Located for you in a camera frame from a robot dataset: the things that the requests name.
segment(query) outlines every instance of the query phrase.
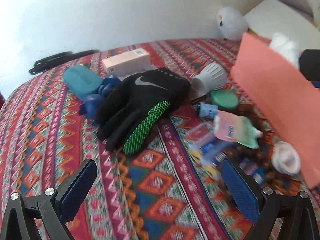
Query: white pillow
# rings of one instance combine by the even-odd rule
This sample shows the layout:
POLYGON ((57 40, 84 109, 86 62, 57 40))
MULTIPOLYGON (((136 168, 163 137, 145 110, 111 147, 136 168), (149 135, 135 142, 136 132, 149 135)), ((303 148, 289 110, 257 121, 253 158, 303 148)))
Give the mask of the white pillow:
POLYGON ((320 49, 320 32, 304 17, 278 0, 264 0, 244 18, 258 35, 272 39, 283 33, 299 44, 300 49, 320 49))
POLYGON ((292 65, 294 65, 297 69, 300 69, 300 48, 298 43, 291 41, 282 33, 274 33, 269 47, 278 52, 282 57, 292 63, 292 65))

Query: metal screw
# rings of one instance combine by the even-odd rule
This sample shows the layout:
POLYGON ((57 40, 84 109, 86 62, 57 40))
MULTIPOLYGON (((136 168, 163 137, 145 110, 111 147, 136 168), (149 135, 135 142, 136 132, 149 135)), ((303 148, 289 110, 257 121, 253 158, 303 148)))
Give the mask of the metal screw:
POLYGON ((271 187, 264 187, 263 193, 267 195, 271 195, 273 193, 273 189, 271 187))
POLYGON ((308 198, 308 193, 305 192, 305 191, 301 191, 299 195, 300 195, 300 197, 302 197, 302 198, 308 198))
POLYGON ((11 198, 12 200, 16 200, 18 197, 19 197, 19 194, 15 192, 15 193, 12 193, 12 194, 11 194, 11 197, 10 197, 10 198, 11 198))
POLYGON ((51 196, 51 195, 54 194, 54 188, 49 187, 49 188, 47 188, 47 189, 44 191, 44 193, 45 193, 47 196, 51 196))

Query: green container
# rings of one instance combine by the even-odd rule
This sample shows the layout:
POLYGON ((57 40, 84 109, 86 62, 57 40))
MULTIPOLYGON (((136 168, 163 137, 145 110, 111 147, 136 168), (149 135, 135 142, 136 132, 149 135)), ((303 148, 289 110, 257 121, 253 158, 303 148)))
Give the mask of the green container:
POLYGON ((215 90, 210 92, 212 104, 218 106, 219 110, 230 111, 237 108, 239 100, 231 90, 215 90))

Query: cockatoo plush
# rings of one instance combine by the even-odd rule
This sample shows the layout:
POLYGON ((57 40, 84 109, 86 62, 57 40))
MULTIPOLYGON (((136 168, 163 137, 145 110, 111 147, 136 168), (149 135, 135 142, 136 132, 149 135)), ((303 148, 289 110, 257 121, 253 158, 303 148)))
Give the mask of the cockatoo plush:
POLYGON ((232 7, 223 7, 217 16, 218 26, 225 39, 240 41, 249 25, 239 10, 232 7))

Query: beige box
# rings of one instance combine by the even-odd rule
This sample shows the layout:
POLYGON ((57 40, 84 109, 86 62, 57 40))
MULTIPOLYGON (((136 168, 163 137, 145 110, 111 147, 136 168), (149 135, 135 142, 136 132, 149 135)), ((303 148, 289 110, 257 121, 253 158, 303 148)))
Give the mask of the beige box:
POLYGON ((147 71, 151 68, 150 54, 144 49, 135 49, 102 60, 107 75, 114 75, 120 79, 134 73, 147 71))

